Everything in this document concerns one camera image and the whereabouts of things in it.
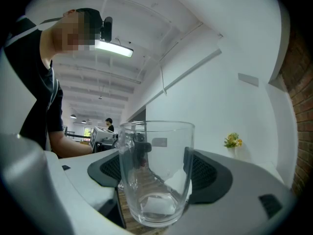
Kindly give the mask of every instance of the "flower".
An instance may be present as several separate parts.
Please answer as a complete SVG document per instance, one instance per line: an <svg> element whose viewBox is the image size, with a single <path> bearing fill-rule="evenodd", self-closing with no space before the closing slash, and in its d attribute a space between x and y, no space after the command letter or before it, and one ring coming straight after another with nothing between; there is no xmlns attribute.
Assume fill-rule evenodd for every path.
<svg viewBox="0 0 313 235"><path fill-rule="evenodd" d="M238 139L237 146L241 146L242 144L243 144L243 141L241 139Z"/></svg>
<svg viewBox="0 0 313 235"><path fill-rule="evenodd" d="M239 139L239 135L233 132L233 133L228 134L227 138L225 138L224 146L226 146L227 148L231 148L231 147L241 146L242 143L243 141Z"/></svg>

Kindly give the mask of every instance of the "yellow flower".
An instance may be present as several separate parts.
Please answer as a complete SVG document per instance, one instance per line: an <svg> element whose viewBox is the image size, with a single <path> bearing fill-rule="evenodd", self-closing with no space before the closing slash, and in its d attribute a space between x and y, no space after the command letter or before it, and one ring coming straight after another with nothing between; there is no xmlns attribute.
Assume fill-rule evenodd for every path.
<svg viewBox="0 0 313 235"><path fill-rule="evenodd" d="M238 146L241 146L243 144L243 141L241 139L238 139Z"/></svg>

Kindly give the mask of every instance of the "ceiling light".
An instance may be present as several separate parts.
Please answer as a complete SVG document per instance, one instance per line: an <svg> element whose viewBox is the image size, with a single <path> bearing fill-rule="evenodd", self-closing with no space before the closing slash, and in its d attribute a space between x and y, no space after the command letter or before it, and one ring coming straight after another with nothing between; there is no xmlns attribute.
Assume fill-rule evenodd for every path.
<svg viewBox="0 0 313 235"><path fill-rule="evenodd" d="M133 50L130 48L117 45L117 44L106 43L100 40L95 41L95 48L115 52L117 54L121 54L127 57L131 57L133 54Z"/></svg>

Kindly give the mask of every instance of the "potted plant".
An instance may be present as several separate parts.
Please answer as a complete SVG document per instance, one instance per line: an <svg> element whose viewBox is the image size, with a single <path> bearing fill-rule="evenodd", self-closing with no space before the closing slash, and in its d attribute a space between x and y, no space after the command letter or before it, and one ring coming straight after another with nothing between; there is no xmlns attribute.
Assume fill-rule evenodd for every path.
<svg viewBox="0 0 313 235"><path fill-rule="evenodd" d="M231 157L235 158L235 148L240 147L243 141L239 138L239 135L235 132L227 135L224 141L224 146L227 147Z"/></svg>

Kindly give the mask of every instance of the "wooden counter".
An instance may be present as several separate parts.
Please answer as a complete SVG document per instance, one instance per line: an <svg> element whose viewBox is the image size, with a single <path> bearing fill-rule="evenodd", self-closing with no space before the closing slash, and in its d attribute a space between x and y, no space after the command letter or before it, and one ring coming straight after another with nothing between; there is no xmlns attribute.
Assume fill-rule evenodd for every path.
<svg viewBox="0 0 313 235"><path fill-rule="evenodd" d="M120 201L123 217L126 223L127 231L136 235L162 235L164 234L167 227L153 228L153 227L143 226L139 224L131 215L131 212L126 202L126 196L124 194L124 191L119 189L118 196L119 196L119 201Z"/></svg>

